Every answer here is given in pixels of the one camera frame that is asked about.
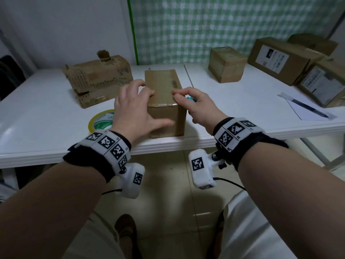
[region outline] cardboard box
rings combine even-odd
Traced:
[[[208,69],[220,83],[241,80],[247,57],[231,47],[212,48]]]
[[[323,108],[345,105],[345,65],[333,59],[316,62],[297,87]]]
[[[310,65],[324,57],[324,54],[301,45],[266,37],[255,41],[248,63],[292,86]]]
[[[187,110],[179,106],[171,94],[174,89],[181,89],[175,70],[145,71],[146,86],[155,94],[150,97],[147,112],[155,119],[169,118],[175,121],[174,126],[165,127],[151,132],[151,138],[180,136],[185,133]]]
[[[287,42],[292,44],[300,44],[317,52],[321,52],[327,56],[330,56],[338,46],[338,43],[335,41],[328,40],[311,33],[293,34],[290,36]]]
[[[99,60],[66,65],[62,69],[82,108],[115,98],[120,87],[133,80],[128,61],[110,56],[105,50],[97,53]]]

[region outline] white shipping label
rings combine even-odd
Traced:
[[[332,78],[326,71],[315,66],[307,77],[301,82],[308,91],[310,91],[323,105],[327,105],[344,86]]]
[[[288,58],[289,56],[286,53],[263,45],[255,62],[278,74],[284,67]]]

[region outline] foot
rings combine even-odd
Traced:
[[[129,214],[124,214],[115,223],[119,245],[126,259],[142,259],[137,245],[137,227]]]
[[[206,253],[206,259],[217,259],[220,255],[221,246],[222,246],[222,236],[224,228],[224,216],[223,211],[218,217],[216,232],[213,237],[213,241]]]

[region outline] shoe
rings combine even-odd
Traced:
[[[132,240],[132,258],[142,259],[137,243],[137,227],[132,216],[129,214],[121,215],[115,223],[115,230],[118,232],[120,238],[128,236]]]
[[[218,233],[223,232],[224,229],[224,215],[223,215],[224,210],[220,213],[220,215],[218,216],[218,220],[217,220],[217,224],[216,224],[216,232],[213,236],[213,240],[212,243],[210,245],[210,247],[207,249],[206,252],[206,259],[217,259],[215,257],[215,245],[216,245],[216,236]]]

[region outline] person's left hand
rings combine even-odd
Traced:
[[[139,87],[145,86],[144,80],[136,79],[120,88],[120,95],[115,98],[113,124],[110,130],[126,137],[130,143],[149,132],[175,124],[170,119],[153,119],[147,113],[147,103],[155,91],[144,87],[138,94]]]

